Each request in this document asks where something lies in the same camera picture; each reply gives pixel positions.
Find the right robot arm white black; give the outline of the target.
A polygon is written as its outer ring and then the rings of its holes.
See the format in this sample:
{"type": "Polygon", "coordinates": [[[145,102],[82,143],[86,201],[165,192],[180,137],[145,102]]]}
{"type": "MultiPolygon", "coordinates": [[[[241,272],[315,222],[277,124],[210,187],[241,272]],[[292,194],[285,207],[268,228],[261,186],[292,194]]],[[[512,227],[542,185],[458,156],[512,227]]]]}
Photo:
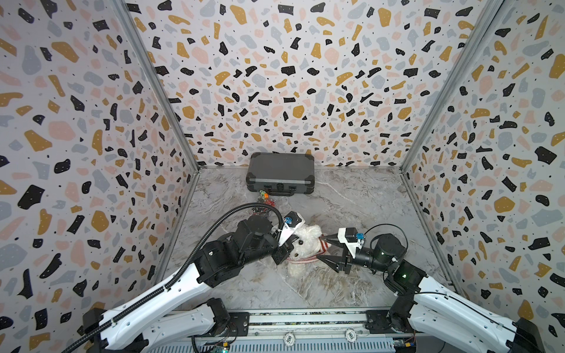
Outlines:
{"type": "Polygon", "coordinates": [[[335,272],[350,273],[360,266],[383,276],[395,295],[387,313],[370,313],[371,333],[424,333],[464,352],[543,352],[538,327],[528,319],[514,321],[456,294],[431,275],[404,259],[407,248],[390,234],[376,236],[368,247],[364,234],[341,228],[322,241],[342,250],[340,256],[318,258],[335,272]]]}

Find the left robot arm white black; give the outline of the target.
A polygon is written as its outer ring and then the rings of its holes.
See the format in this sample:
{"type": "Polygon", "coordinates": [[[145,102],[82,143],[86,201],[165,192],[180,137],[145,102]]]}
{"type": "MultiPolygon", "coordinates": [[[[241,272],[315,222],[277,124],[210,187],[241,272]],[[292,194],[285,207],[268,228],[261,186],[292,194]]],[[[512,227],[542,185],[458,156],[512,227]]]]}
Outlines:
{"type": "Polygon", "coordinates": [[[85,314],[85,335],[91,343],[88,351],[150,352],[180,338],[222,333],[230,314],[221,299],[209,299],[186,313],[173,314],[172,310],[238,276],[250,263],[265,257],[282,263],[294,248],[295,231],[304,223],[295,212],[281,226],[259,215],[242,220],[235,231],[204,244],[188,266],[138,298],[111,310],[85,314]]]}

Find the white teddy bear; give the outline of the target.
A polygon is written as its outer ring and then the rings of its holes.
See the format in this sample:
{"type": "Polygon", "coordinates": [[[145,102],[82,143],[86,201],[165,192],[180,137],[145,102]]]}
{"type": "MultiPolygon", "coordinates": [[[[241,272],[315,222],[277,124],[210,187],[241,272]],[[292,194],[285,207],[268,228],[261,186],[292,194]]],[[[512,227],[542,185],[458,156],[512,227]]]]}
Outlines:
{"type": "Polygon", "coordinates": [[[290,277],[301,277],[306,272],[307,264],[315,263],[317,256],[325,254],[327,244],[321,239],[322,229],[319,225],[305,225],[295,233],[294,249],[288,256],[287,269],[290,277]]]}

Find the red white striped knitted sweater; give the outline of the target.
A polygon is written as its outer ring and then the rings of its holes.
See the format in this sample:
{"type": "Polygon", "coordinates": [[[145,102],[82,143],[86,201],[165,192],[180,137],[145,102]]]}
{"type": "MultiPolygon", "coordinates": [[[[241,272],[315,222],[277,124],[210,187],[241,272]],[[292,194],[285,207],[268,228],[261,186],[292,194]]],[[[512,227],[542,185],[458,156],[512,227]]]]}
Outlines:
{"type": "Polygon", "coordinates": [[[325,254],[328,245],[320,238],[298,239],[293,243],[294,249],[288,256],[288,262],[293,264],[314,263],[317,255],[325,254]]]}

